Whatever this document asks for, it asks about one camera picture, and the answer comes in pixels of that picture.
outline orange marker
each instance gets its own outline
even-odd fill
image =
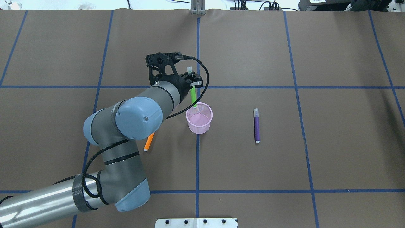
[[[145,147],[143,148],[143,151],[146,152],[149,150],[149,147],[151,146],[151,142],[152,142],[154,135],[155,135],[155,132],[153,132],[151,135],[149,135],[148,140],[146,140],[146,144],[145,144]]]

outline pink cup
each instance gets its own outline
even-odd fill
[[[211,125],[212,110],[207,104],[198,102],[196,108],[191,107],[185,112],[185,117],[192,132],[203,134]]]

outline purple marker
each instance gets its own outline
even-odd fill
[[[259,132],[259,109],[253,109],[254,113],[254,140],[256,143],[260,142],[260,132]]]

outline green marker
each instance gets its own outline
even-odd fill
[[[193,72],[193,68],[192,68],[192,67],[187,67],[187,73],[188,73],[188,74],[191,74],[191,72]],[[196,89],[195,89],[194,86],[193,86],[193,88],[191,88],[190,94],[191,94],[191,102],[192,102],[192,103],[196,102],[197,96],[196,96]]]

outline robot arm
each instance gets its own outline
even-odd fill
[[[194,72],[177,75],[174,63],[185,58],[179,52],[148,55],[151,87],[86,119],[83,132],[91,144],[108,148],[123,142],[103,152],[104,170],[86,176],[85,185],[93,197],[83,188],[83,174],[79,174],[5,200],[0,205],[0,228],[35,227],[107,204],[124,212],[146,203],[150,198],[149,185],[135,140],[155,132],[192,86],[203,86],[201,77]],[[172,67],[173,75],[166,75],[166,65]]]

